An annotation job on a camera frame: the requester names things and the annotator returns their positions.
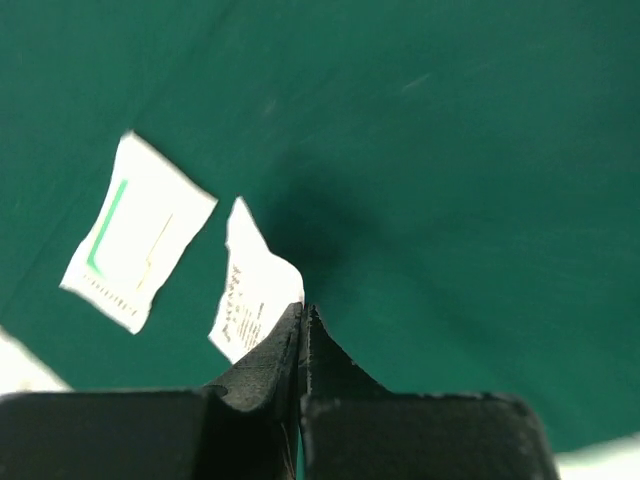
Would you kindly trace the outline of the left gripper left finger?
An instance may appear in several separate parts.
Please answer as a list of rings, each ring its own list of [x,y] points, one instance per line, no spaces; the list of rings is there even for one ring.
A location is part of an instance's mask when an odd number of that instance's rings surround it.
[[[294,478],[302,313],[201,387],[2,396],[2,478]]]

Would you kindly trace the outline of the white sterile packet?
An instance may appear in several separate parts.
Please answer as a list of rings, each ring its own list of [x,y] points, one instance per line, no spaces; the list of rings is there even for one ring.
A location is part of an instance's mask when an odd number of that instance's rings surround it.
[[[118,144],[98,217],[60,286],[132,334],[217,200],[135,132]]]
[[[305,292],[300,271],[269,249],[241,197],[227,220],[225,246],[225,287],[208,338],[236,363],[271,333],[290,304],[305,301]]]

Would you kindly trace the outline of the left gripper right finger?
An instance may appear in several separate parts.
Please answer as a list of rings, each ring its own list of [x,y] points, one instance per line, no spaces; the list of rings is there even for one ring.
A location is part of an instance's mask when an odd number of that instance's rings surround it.
[[[521,399],[394,393],[303,310],[300,429],[308,479],[556,479],[544,429]]]

